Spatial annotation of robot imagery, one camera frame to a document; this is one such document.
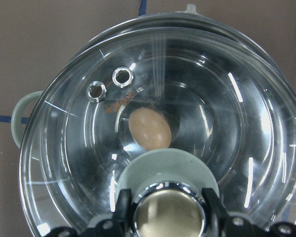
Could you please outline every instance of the cooking pot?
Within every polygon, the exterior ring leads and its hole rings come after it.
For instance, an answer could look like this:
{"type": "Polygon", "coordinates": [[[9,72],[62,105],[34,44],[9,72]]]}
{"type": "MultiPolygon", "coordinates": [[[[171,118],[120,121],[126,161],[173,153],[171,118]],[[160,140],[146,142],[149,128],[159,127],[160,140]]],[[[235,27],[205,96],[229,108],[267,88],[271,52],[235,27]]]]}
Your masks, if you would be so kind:
{"type": "Polygon", "coordinates": [[[163,167],[150,184],[173,179],[195,190],[210,177],[203,185],[226,209],[260,228],[296,224],[296,96],[263,49],[212,19],[161,13],[110,28],[44,92],[24,97],[12,117],[35,236],[59,226],[83,232],[114,211],[125,177],[148,166],[163,167]],[[23,135],[22,110],[38,97],[23,135]],[[145,155],[159,149],[179,158],[145,155]],[[181,152],[202,164],[182,161],[181,152]],[[204,166],[206,177],[193,173],[204,166]]]}

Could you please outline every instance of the pot lid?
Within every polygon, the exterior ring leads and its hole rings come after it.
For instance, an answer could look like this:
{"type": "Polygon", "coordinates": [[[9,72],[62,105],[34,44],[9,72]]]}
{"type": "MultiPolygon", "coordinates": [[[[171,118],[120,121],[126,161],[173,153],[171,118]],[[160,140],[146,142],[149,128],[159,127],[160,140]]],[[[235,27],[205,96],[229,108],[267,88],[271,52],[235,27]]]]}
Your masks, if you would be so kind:
{"type": "Polygon", "coordinates": [[[209,167],[228,211],[261,228],[296,223],[296,97],[284,78],[225,37],[162,27],[91,46],[38,101],[20,161],[32,231],[84,231],[113,211],[122,171],[167,147],[209,167]]]}

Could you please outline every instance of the pot handle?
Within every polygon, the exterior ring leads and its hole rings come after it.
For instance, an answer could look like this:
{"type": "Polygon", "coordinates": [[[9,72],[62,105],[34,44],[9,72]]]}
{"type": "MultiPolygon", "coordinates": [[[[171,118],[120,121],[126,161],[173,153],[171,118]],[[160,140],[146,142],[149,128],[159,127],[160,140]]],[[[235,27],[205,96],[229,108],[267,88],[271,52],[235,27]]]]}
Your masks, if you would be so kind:
{"type": "Polygon", "coordinates": [[[22,115],[27,107],[27,105],[39,98],[42,95],[43,91],[33,92],[24,96],[14,107],[12,117],[11,117],[11,132],[13,140],[18,148],[21,147],[22,139],[23,139],[23,131],[22,131],[22,115]]]}

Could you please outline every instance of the screw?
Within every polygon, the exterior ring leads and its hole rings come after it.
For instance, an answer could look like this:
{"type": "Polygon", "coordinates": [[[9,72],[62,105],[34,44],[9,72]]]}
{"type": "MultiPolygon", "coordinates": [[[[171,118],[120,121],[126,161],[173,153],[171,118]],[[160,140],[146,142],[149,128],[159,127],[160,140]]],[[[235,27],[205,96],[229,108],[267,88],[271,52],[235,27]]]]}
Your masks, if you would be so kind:
{"type": "Polygon", "coordinates": [[[58,234],[58,237],[69,237],[70,236],[70,232],[69,231],[61,231],[59,234],[58,234]]]}
{"type": "Polygon", "coordinates": [[[113,227],[113,222],[110,220],[107,220],[106,222],[103,223],[102,227],[104,230],[108,230],[113,227]]]}
{"type": "Polygon", "coordinates": [[[240,218],[240,217],[234,217],[234,218],[232,219],[232,222],[233,222],[233,224],[234,224],[235,226],[243,226],[243,224],[244,224],[243,219],[240,218]]]}
{"type": "Polygon", "coordinates": [[[288,225],[279,225],[278,230],[285,235],[290,235],[292,233],[292,229],[288,225]]]}

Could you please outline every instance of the tiled floor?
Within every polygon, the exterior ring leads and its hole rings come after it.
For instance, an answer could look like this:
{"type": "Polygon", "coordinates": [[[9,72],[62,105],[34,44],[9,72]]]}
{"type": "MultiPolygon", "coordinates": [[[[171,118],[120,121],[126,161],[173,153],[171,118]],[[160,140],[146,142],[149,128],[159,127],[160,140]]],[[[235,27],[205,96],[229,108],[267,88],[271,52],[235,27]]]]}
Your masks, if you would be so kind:
{"type": "MultiPolygon", "coordinates": [[[[275,59],[296,92],[296,0],[148,0],[147,12],[199,13],[244,32],[275,59]]],[[[93,36],[136,17],[139,0],[0,1],[0,115],[43,90],[93,36]]],[[[0,122],[0,237],[30,236],[18,193],[19,151],[0,122]]]]}

